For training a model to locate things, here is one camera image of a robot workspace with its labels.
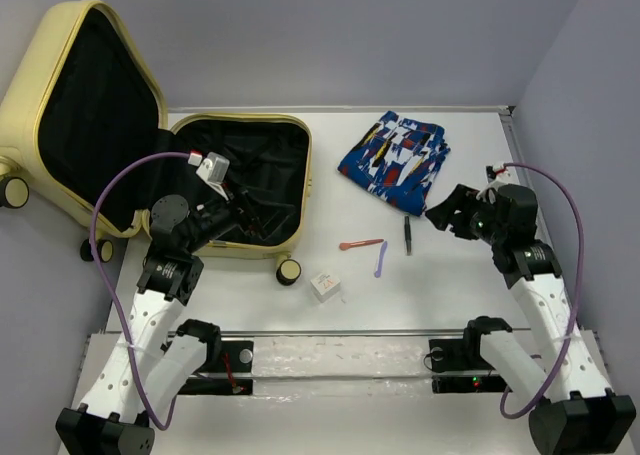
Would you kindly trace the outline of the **black cosmetic pen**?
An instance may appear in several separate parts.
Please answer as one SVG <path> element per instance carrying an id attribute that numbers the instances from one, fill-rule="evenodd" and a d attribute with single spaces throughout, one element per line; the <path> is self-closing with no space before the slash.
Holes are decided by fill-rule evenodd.
<path id="1" fill-rule="evenodd" d="M 412 255 L 412 231 L 411 231 L 410 216 L 408 215 L 404 216 L 403 230 L 404 230 L 405 253 L 407 256 L 411 256 Z"/>

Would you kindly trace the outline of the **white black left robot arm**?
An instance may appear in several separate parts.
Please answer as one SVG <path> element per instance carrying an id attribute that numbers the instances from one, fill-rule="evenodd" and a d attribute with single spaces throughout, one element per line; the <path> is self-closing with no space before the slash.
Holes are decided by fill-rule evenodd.
<path id="1" fill-rule="evenodd" d="M 151 244 L 132 308 L 119 314 L 122 333 L 79 406 L 63 409 L 56 421 L 68 453 L 150 453 L 156 431 L 169 428 L 187 379 L 197 369 L 219 363 L 218 326 L 189 319 L 174 337 L 168 335 L 203 270 L 195 253 L 235 228 L 264 239 L 269 224 L 289 215 L 244 189 L 223 190 L 225 200 L 195 208 L 180 195 L 167 195 L 154 204 Z"/>

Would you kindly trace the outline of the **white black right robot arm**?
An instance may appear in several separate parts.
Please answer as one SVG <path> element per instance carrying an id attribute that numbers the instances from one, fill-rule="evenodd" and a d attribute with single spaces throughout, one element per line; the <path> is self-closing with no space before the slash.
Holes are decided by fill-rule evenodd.
<path id="1" fill-rule="evenodd" d="M 529 355 L 502 318 L 479 316 L 454 339 L 431 341 L 435 372 L 492 369 L 525 403 L 529 431 L 541 454 L 612 454 L 636 418 L 595 364 L 572 314 L 559 262 L 537 239 L 538 203 L 524 186 L 481 192 L 458 185 L 427 219 L 456 237 L 482 240 L 536 344 Z"/>

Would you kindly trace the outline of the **blue white patterned garment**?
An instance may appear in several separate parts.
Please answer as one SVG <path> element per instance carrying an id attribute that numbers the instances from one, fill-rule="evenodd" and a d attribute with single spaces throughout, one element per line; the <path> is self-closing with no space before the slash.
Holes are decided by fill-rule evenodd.
<path id="1" fill-rule="evenodd" d="M 337 171 L 392 207 L 420 217 L 449 153 L 444 127 L 388 111 L 343 157 Z"/>

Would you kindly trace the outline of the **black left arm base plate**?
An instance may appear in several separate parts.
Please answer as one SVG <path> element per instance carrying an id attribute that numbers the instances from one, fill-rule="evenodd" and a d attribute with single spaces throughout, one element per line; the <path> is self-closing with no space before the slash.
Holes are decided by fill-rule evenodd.
<path id="1" fill-rule="evenodd" d="M 253 394 L 254 342 L 222 339 L 217 359 L 209 358 L 184 383 L 179 395 L 251 396 Z"/>

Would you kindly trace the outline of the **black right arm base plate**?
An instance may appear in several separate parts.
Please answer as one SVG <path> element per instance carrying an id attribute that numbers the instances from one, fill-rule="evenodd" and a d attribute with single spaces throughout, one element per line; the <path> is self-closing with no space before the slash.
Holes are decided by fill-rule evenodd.
<path id="1" fill-rule="evenodd" d="M 429 340 L 423 358 L 436 395 L 501 393 L 506 383 L 482 358 L 470 355 L 462 338 Z"/>

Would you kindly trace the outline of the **small white carton box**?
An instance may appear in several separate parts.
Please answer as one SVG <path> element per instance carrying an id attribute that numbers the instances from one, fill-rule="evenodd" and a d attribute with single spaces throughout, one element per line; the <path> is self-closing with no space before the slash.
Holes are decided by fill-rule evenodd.
<path id="1" fill-rule="evenodd" d="M 331 271 L 319 273 L 310 280 L 310 285 L 320 303 L 325 303 L 341 290 L 340 278 Z"/>

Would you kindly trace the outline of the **purple plastic spatula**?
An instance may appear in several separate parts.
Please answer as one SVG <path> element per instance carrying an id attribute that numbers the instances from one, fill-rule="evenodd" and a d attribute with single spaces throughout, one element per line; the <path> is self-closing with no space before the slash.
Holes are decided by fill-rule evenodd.
<path id="1" fill-rule="evenodd" d="M 375 278 L 380 278 L 381 275 L 382 275 L 384 259 L 385 259 L 385 255 L 386 255 L 387 249 L 388 249 L 388 242 L 386 240 L 384 240 L 381 243 L 379 254 L 378 254 L 377 261 L 376 261 L 375 268 L 374 268 L 374 277 Z"/>

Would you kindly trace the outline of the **coral pink plastic spatula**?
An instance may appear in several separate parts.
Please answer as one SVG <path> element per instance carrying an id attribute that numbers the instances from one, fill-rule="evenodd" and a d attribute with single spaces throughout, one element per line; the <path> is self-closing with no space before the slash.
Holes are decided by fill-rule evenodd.
<path id="1" fill-rule="evenodd" d="M 354 249 L 354 248 L 377 245 L 377 244 L 381 244 L 383 242 L 384 242 L 384 239 L 381 239 L 381 238 L 367 239 L 367 240 L 360 240 L 360 241 L 353 241 L 353 242 L 341 242 L 339 244 L 339 249 L 341 251 L 347 251 L 347 250 Z"/>

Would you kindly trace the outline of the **pale yellow hard-shell suitcase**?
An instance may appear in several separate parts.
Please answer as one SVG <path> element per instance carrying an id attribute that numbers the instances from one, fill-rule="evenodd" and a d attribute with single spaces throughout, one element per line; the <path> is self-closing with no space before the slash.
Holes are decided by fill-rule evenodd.
<path id="1" fill-rule="evenodd" d="M 165 98 L 116 11 L 99 0 L 59 3 L 42 18 L 1 103 L 1 203 L 37 192 L 98 235 L 150 232 L 156 201 L 191 207 L 223 197 L 188 164 L 191 151 L 230 161 L 223 188 L 244 186 L 287 210 L 265 239 L 235 228 L 205 256 L 271 258 L 279 283 L 301 275 L 292 252 L 311 185 L 310 129 L 283 114 L 199 113 L 168 120 Z"/>

